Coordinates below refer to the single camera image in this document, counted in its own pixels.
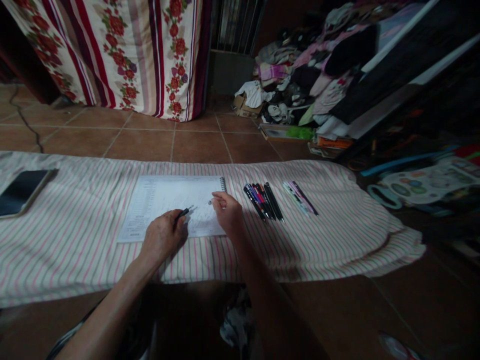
paper sheet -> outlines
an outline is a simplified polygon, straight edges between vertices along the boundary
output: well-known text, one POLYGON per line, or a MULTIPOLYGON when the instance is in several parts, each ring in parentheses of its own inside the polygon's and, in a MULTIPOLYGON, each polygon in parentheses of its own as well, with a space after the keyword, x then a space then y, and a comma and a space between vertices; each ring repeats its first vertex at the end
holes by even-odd
POLYGON ((155 218, 169 210, 190 207, 189 238, 225 235, 209 204, 212 192, 222 190, 223 180, 219 176, 140 176, 117 242, 141 242, 155 218))

floral curtain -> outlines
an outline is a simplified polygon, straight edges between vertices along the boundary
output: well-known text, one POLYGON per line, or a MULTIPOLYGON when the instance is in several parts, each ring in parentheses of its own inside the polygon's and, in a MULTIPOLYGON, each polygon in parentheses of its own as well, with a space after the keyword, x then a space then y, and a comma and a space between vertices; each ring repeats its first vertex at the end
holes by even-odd
POLYGON ((74 103, 179 122, 200 113, 210 0, 2 1, 74 103))

smartphone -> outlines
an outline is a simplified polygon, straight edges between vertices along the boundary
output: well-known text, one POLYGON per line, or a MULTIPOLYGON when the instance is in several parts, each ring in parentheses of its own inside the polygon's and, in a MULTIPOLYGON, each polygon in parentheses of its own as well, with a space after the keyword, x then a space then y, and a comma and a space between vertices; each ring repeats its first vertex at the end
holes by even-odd
POLYGON ((0 195, 0 219, 25 214, 57 169, 23 171, 0 195))

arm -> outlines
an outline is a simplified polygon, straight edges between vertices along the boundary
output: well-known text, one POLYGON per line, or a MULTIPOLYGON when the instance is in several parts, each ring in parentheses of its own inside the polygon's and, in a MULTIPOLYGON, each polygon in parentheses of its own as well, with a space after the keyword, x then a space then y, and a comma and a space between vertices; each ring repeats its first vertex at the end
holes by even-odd
POLYGON ((88 317, 57 359, 113 359, 127 328, 135 300, 180 243, 182 210, 168 211, 148 226, 140 254, 88 317))
POLYGON ((242 206, 224 192, 213 192, 218 222, 235 247, 240 272, 250 295, 265 357, 268 359, 328 359, 308 323, 293 307, 273 274, 250 244, 242 206))

black cable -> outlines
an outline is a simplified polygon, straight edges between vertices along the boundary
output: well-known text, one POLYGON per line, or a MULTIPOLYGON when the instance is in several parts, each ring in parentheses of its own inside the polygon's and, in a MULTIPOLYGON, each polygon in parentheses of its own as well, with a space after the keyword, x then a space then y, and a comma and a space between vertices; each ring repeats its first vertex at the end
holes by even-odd
POLYGON ((13 93, 13 95, 11 96, 10 98, 10 101, 8 102, 10 105, 16 107, 16 111, 18 112, 18 115, 20 115, 22 121, 25 123, 25 126, 28 128, 28 130, 30 130, 32 133, 35 134, 35 140, 36 140, 36 144, 38 145, 38 147, 40 148, 40 152, 42 154, 45 154, 44 152, 44 147, 42 146, 42 144, 40 144, 40 134, 38 132, 36 132, 35 130, 33 130, 29 123, 27 122, 27 120, 25 120, 25 117, 24 115, 22 114, 22 107, 20 105, 17 105, 15 103, 13 103, 12 101, 14 100, 14 98, 17 96, 17 94, 19 93, 19 86, 18 84, 15 84, 15 92, 13 93))

